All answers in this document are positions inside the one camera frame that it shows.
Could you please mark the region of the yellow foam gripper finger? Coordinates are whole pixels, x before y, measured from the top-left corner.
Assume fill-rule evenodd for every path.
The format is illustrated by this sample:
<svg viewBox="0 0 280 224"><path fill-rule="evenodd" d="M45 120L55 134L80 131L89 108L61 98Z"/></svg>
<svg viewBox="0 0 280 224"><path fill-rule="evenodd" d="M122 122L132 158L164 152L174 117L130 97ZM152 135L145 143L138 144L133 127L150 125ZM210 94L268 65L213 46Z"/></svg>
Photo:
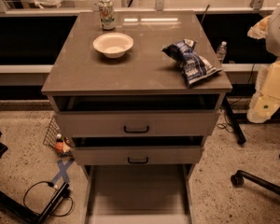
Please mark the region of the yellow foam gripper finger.
<svg viewBox="0 0 280 224"><path fill-rule="evenodd" d="M255 89L246 116L250 122L263 123L280 107L280 60L260 67Z"/></svg>

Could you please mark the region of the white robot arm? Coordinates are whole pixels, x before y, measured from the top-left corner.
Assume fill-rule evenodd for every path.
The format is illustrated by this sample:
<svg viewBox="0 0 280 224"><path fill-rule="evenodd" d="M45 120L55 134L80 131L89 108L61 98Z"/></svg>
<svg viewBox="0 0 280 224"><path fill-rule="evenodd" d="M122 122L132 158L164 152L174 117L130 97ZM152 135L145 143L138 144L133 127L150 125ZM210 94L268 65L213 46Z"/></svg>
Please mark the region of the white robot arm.
<svg viewBox="0 0 280 224"><path fill-rule="evenodd" d="M266 39L266 50L277 57L269 66L258 71L247 119L253 123L269 120L280 107L280 3L273 13L260 20L247 33L248 36Z"/></svg>

